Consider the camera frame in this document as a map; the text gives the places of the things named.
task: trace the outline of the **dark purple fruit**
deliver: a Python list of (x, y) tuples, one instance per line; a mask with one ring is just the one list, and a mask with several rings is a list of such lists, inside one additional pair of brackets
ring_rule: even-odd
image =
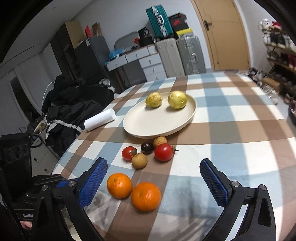
[(145, 141), (141, 145), (141, 150), (145, 155), (151, 154), (154, 151), (154, 145), (152, 142)]

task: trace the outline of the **white cylinder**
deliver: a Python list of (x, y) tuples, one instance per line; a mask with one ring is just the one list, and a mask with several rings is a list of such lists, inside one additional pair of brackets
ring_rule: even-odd
[(105, 110), (84, 122), (85, 129), (91, 131), (99, 126), (109, 123), (110, 121), (115, 120), (116, 114), (113, 109)]

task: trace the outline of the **gray suitcase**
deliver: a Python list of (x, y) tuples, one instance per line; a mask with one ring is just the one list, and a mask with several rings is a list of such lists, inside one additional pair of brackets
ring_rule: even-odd
[(197, 36), (181, 37), (177, 40), (177, 45), (186, 75), (206, 73), (205, 60)]
[(185, 76), (179, 50), (174, 38), (161, 40), (156, 43), (167, 77)]

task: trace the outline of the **beige plate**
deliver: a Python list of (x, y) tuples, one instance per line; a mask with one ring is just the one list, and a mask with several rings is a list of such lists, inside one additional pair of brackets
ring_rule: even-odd
[(168, 103), (169, 93), (162, 93), (163, 103), (158, 108), (150, 108), (145, 100), (136, 104), (126, 114), (123, 128), (131, 135), (144, 139), (171, 135), (185, 127), (193, 118), (197, 103), (187, 95), (183, 109), (175, 110)]

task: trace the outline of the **refrigerator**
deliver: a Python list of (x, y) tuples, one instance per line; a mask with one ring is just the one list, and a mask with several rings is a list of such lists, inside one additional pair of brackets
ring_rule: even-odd
[(81, 68), (81, 77), (86, 81), (100, 82), (107, 78), (115, 88), (115, 93), (122, 93), (114, 71), (109, 72), (105, 63), (109, 60), (110, 50), (103, 36), (88, 37), (74, 50)]

